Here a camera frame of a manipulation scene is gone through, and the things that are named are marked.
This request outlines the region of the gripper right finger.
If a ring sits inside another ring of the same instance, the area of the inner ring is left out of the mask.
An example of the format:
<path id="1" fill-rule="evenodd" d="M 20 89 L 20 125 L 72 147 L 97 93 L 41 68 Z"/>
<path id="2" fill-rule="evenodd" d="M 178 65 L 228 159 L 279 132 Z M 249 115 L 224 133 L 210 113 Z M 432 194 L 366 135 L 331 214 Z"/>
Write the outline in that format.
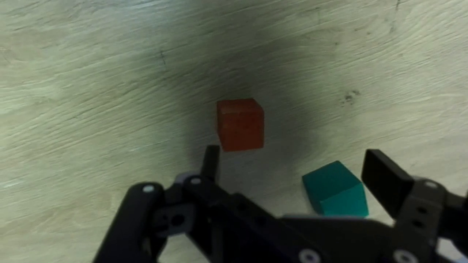
<path id="1" fill-rule="evenodd" d="M 437 253 L 439 238 L 468 259 L 468 194 L 411 176 L 379 149 L 366 150 L 361 180 L 394 221 L 379 263 L 455 263 Z"/>

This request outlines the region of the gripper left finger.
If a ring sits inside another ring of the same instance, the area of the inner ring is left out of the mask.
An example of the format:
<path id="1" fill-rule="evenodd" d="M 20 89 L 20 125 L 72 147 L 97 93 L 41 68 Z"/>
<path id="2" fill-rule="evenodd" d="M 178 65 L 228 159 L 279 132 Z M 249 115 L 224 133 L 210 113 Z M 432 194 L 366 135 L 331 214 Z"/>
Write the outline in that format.
<path id="1" fill-rule="evenodd" d="M 209 263 L 322 263 L 299 231 L 217 185 L 219 157 L 218 145 L 207 146 L 201 171 L 177 176 L 168 189 L 132 185 L 93 263 L 160 263 L 168 238 L 179 234 Z"/>

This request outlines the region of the green wooden cube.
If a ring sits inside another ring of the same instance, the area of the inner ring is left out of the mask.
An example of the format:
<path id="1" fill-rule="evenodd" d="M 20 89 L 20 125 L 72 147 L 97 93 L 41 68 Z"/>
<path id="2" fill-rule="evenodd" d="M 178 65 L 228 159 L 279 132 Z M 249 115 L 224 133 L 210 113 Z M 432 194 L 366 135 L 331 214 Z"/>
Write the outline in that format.
<path id="1" fill-rule="evenodd" d="M 313 210 L 321 216 L 367 217 L 363 183 L 339 160 L 302 176 Z"/>

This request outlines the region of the orange wooden cube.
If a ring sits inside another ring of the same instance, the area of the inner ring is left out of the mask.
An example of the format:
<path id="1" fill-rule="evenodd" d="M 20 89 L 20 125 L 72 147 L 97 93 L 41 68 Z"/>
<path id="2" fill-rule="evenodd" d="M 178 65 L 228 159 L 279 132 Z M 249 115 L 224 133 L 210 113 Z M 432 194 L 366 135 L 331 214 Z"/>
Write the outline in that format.
<path id="1" fill-rule="evenodd" d="M 216 103 L 217 134 L 225 152 L 264 147 L 264 110 L 253 98 Z"/>

